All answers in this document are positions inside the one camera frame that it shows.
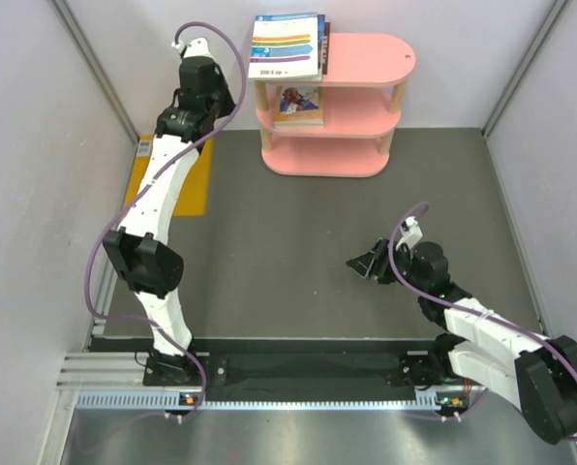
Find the blue Jane Eyre book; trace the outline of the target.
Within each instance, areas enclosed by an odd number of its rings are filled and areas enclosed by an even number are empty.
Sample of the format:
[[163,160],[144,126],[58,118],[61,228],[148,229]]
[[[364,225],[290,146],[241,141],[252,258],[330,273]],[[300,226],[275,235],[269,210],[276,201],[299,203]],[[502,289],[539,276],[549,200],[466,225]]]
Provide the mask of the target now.
[[321,81],[323,76],[324,45],[325,45],[325,15],[318,14],[318,73],[316,81]]

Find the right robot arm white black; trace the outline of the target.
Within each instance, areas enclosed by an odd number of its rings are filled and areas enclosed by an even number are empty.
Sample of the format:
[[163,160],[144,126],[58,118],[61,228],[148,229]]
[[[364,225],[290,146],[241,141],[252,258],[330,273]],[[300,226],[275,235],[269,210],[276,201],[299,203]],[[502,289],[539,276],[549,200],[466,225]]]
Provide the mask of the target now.
[[399,283],[418,295],[427,320],[441,327],[429,352],[440,382],[477,382],[509,402],[544,442],[577,440],[577,343],[527,331],[484,307],[454,283],[434,242],[414,248],[379,239],[348,260],[360,277]]

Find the dark red book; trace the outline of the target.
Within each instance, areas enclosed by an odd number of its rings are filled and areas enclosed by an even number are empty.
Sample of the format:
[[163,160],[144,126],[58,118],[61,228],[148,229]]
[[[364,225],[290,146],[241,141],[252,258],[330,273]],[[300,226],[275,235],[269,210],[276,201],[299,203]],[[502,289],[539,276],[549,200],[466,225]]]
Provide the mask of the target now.
[[330,32],[331,32],[331,23],[329,21],[326,21],[326,23],[325,23],[324,62],[323,62],[323,76],[322,77],[327,75],[327,70],[328,70]]

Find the orange Othello book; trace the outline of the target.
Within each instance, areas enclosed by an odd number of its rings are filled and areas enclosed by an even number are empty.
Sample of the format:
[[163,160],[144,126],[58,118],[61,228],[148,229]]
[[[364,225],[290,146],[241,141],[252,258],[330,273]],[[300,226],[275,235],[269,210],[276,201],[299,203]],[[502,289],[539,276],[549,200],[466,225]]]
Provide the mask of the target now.
[[323,103],[317,86],[278,86],[273,123],[279,121],[322,121]]

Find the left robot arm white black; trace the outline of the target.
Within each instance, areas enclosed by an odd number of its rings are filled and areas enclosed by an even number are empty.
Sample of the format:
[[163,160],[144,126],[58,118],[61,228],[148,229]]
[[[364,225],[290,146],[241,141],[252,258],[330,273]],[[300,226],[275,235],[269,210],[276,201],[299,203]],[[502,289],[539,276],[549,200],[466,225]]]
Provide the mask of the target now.
[[153,347],[144,384],[186,386],[199,381],[197,359],[188,355],[193,335],[178,297],[184,261],[168,246],[168,231],[182,185],[200,151],[192,143],[210,134],[235,103],[224,75],[207,54],[182,59],[179,87],[159,115],[150,161],[136,201],[103,246],[117,275],[134,293],[150,321]]

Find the white colourful back-cover book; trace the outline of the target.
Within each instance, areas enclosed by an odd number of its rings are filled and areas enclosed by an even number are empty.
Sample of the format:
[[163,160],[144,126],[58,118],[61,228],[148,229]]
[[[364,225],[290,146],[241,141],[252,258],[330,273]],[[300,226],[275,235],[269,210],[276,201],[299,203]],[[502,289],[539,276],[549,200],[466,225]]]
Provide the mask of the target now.
[[319,74],[319,15],[257,15],[248,78],[310,79]]

